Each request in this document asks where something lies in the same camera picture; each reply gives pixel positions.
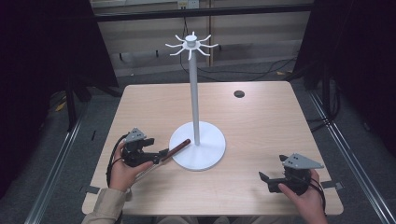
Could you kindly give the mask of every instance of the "black bar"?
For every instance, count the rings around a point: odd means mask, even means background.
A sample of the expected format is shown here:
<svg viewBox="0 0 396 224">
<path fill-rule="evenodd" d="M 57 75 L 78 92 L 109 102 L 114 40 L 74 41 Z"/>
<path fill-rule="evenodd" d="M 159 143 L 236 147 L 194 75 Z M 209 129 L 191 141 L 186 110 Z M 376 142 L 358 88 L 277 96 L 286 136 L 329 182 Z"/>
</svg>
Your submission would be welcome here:
<svg viewBox="0 0 396 224">
<path fill-rule="evenodd" d="M 204 16 L 225 16 L 241 14 L 262 14 L 262 13 L 279 13 L 279 12 L 298 12 L 311 11 L 313 4 L 300 5 L 282 5 L 268 7 L 218 7 L 218 8 L 198 8 L 186 10 L 165 10 L 150 12 L 133 12 L 133 13 L 106 13 L 97 14 L 93 17 L 73 17 L 58 18 L 62 21 L 138 21 L 151 19 L 169 19 L 185 17 L 204 17 Z"/>
</svg>

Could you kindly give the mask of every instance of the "white round base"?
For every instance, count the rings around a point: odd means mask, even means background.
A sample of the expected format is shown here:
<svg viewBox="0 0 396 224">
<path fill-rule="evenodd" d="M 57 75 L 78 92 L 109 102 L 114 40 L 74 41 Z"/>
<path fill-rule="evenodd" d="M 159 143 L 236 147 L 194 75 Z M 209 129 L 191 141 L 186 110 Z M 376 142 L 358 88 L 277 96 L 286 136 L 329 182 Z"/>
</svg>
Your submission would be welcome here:
<svg viewBox="0 0 396 224">
<path fill-rule="evenodd" d="M 169 148 L 175 148 L 186 139 L 191 142 L 180 150 L 173 159 L 180 166 L 191 171 L 210 169 L 218 163 L 225 152 L 225 138 L 223 133 L 213 124 L 199 121 L 200 145 L 194 141 L 193 123 L 185 123 L 171 136 Z"/>
</svg>

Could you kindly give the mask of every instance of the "person's leg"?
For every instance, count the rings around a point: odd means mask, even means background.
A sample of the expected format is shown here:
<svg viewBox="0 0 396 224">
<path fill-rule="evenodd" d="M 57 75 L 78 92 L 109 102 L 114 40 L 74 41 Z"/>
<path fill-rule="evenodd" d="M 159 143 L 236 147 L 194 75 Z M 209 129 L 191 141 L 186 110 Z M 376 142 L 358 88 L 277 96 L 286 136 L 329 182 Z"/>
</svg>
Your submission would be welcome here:
<svg viewBox="0 0 396 224">
<path fill-rule="evenodd" d="M 239 217 L 232 224 L 292 224 L 294 217 Z"/>
<path fill-rule="evenodd" d="M 199 224 L 196 217 L 157 217 L 157 224 Z"/>
</svg>

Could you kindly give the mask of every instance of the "white pole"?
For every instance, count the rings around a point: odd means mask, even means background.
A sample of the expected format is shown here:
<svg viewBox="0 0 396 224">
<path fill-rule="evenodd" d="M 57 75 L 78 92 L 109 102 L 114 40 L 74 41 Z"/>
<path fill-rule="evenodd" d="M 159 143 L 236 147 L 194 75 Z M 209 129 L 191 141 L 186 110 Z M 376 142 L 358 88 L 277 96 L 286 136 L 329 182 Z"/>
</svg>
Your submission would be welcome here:
<svg viewBox="0 0 396 224">
<path fill-rule="evenodd" d="M 192 122 L 194 127 L 194 142 L 196 146 L 200 145 L 199 136 L 199 111 L 198 111 L 198 84 L 197 84 L 197 59 L 195 50 L 191 51 L 189 60 L 190 85 L 191 85 L 191 104 L 192 104 Z"/>
</svg>

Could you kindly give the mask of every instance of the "person's left hand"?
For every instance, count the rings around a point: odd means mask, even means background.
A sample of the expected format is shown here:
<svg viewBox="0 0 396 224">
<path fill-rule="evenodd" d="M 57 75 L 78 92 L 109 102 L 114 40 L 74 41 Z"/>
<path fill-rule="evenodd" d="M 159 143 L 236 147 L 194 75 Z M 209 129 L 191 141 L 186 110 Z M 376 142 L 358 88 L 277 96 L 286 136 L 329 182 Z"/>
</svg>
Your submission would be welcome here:
<svg viewBox="0 0 396 224">
<path fill-rule="evenodd" d="M 121 149 L 123 148 L 124 144 L 124 141 L 121 141 L 114 152 L 114 161 L 116 162 L 113 164 L 111 170 L 109 185 L 111 189 L 117 189 L 122 192 L 125 192 L 132 186 L 134 179 L 139 173 L 146 171 L 153 164 L 152 161 L 147 161 L 136 167 L 130 167 L 123 162 L 123 159 L 119 160 L 121 157 Z"/>
</svg>

